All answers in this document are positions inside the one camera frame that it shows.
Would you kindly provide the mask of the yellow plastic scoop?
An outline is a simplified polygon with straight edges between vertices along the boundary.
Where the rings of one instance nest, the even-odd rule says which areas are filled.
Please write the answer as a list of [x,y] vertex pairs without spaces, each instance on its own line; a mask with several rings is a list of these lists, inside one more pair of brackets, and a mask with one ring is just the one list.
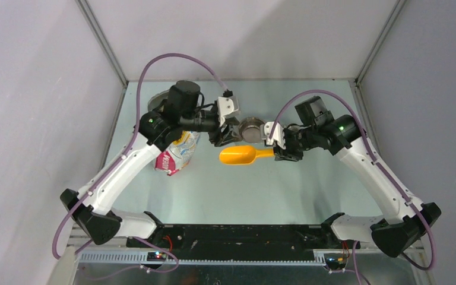
[[223,149],[218,159],[227,165],[248,165],[257,159],[274,157],[272,148],[257,149],[251,145],[238,145]]

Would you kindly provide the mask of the pet food bag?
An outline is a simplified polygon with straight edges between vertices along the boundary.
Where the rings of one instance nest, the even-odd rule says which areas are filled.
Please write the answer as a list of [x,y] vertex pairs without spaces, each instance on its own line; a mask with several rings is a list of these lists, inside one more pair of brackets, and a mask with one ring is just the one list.
[[[163,113],[169,91],[162,91],[148,101],[148,111]],[[201,134],[195,131],[182,131],[180,138],[172,142],[153,162],[154,170],[172,176],[185,168],[193,157]]]

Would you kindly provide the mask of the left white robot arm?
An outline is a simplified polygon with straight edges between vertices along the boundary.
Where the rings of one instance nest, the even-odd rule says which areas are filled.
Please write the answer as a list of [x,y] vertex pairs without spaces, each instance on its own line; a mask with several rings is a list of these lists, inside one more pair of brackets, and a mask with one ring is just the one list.
[[232,143],[239,104],[225,90],[212,104],[202,104],[200,86],[180,80],[155,96],[156,104],[138,117],[130,142],[89,183],[78,191],[66,189],[60,199],[76,224],[96,245],[115,237],[138,237],[149,247],[162,244],[161,223],[149,212],[131,213],[113,208],[128,184],[185,131],[205,132],[210,143]]

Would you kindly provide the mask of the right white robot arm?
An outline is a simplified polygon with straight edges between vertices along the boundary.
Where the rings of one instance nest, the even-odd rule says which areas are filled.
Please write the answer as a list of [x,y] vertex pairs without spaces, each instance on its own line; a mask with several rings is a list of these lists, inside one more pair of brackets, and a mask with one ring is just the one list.
[[434,202],[425,204],[395,177],[354,114],[334,118],[319,96],[297,104],[295,110],[300,124],[283,127],[270,121],[263,127],[263,139],[275,159],[298,162],[305,151],[327,150],[353,171],[381,211],[375,217],[331,216],[321,224],[324,245],[337,248],[345,240],[357,240],[374,243],[391,258],[402,256],[437,221],[441,209]]

